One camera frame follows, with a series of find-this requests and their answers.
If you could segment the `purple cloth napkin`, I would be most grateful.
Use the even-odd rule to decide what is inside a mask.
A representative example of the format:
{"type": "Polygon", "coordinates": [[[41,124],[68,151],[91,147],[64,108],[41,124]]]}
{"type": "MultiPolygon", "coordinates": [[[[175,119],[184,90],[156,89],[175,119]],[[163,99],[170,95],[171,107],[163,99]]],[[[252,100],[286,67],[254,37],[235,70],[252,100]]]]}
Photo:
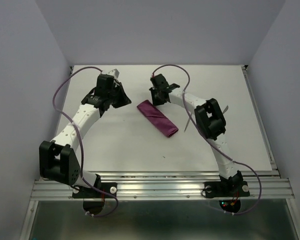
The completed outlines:
{"type": "Polygon", "coordinates": [[[179,131],[178,127],[149,100],[145,100],[138,104],[137,109],[165,137],[170,138],[179,131]]]}

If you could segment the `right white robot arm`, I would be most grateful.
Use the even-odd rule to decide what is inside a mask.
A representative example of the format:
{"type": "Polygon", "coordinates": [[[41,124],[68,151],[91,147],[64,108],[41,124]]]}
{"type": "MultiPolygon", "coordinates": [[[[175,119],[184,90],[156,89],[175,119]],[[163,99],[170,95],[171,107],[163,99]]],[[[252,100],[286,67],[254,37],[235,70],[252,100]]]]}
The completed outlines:
{"type": "Polygon", "coordinates": [[[232,195],[243,182],[242,174],[235,163],[228,159],[226,141],[226,120],[216,99],[209,100],[185,92],[176,83],[169,84],[162,74],[150,78],[152,103],[155,106],[171,103],[184,108],[195,117],[195,127],[207,140],[214,154],[220,177],[220,189],[225,195],[232,195]]]}

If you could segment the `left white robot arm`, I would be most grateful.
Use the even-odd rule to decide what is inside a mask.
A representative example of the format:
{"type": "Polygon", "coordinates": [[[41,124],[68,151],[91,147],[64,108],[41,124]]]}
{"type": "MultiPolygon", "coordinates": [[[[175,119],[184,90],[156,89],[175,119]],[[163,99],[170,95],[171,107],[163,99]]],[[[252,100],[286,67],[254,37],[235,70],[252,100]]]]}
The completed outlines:
{"type": "Polygon", "coordinates": [[[76,151],[83,146],[82,140],[89,129],[110,107],[117,109],[131,104],[118,77],[117,69],[101,73],[96,86],[83,98],[66,127],[51,141],[40,144],[39,171],[42,178],[84,187],[90,197],[101,193],[101,177],[82,169],[76,151]]]}

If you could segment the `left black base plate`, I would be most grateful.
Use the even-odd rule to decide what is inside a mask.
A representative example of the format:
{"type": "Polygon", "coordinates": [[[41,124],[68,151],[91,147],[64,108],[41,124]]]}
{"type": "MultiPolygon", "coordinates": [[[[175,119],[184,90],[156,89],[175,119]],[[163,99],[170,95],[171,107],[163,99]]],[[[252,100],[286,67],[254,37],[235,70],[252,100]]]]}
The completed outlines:
{"type": "Polygon", "coordinates": [[[102,182],[99,191],[83,186],[72,189],[74,199],[107,199],[117,196],[118,184],[116,182],[102,182]]]}

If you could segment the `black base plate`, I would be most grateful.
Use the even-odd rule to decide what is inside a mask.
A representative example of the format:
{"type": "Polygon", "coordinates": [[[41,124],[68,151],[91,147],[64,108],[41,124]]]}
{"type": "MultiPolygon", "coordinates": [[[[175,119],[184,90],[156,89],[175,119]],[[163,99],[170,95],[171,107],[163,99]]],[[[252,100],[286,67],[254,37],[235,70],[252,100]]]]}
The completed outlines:
{"type": "Polygon", "coordinates": [[[72,189],[74,199],[107,199],[117,196],[118,184],[116,182],[102,182],[99,191],[83,186],[72,189]]]}
{"type": "Polygon", "coordinates": [[[247,182],[243,181],[239,184],[226,183],[223,181],[206,181],[201,195],[208,199],[213,198],[232,198],[239,194],[239,197],[249,197],[249,189],[244,191],[243,186],[247,186],[247,182]]]}

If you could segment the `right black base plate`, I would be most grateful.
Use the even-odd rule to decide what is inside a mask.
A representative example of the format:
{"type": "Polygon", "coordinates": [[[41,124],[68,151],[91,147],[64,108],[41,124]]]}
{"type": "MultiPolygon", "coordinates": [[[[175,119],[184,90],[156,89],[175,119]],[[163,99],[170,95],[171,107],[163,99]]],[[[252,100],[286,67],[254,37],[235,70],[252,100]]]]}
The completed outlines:
{"type": "Polygon", "coordinates": [[[247,186],[247,182],[243,181],[239,184],[226,183],[223,181],[206,181],[201,195],[208,199],[213,198],[232,198],[239,194],[239,197],[249,197],[249,189],[244,191],[243,186],[247,186]]]}

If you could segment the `aluminium rail frame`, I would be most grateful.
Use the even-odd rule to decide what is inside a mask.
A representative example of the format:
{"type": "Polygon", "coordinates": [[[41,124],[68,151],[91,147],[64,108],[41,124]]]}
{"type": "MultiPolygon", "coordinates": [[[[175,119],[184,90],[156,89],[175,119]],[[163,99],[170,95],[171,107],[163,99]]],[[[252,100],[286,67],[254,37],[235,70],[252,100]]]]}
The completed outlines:
{"type": "Polygon", "coordinates": [[[23,240],[298,240],[294,193],[274,161],[241,65],[119,65],[119,80],[132,103],[109,109],[83,139],[84,168],[117,183],[106,216],[94,218],[71,188],[47,179],[33,184],[23,240]],[[160,110],[178,126],[164,137],[137,110],[150,99],[152,73],[187,86],[201,99],[215,98],[225,113],[229,155],[238,161],[250,196],[240,197],[243,215],[220,210],[217,198],[201,195],[204,182],[219,179],[210,146],[185,110],[160,110]]]}

